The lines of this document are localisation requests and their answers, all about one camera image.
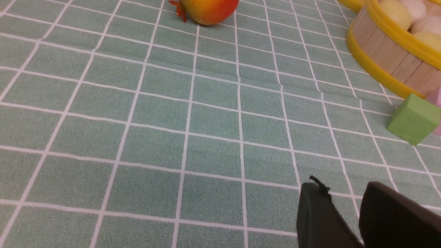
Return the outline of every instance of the steamer basket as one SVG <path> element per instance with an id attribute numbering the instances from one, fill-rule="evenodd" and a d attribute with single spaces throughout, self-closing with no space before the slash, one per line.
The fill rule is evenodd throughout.
<path id="1" fill-rule="evenodd" d="M 425 98 L 441 86 L 441 52 L 398 27 L 366 0 L 352 21 L 346 44 L 354 59 L 374 79 L 402 98 Z M 424 0 L 428 15 L 441 15 L 440 0 Z"/>

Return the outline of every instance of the table surface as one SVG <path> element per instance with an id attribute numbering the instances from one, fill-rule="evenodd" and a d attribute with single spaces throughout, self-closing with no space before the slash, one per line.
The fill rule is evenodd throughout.
<path id="1" fill-rule="evenodd" d="M 0 0 L 0 247 L 296 247 L 314 175 L 357 233 L 380 181 L 441 214 L 441 139 L 345 45 L 335 0 Z"/>

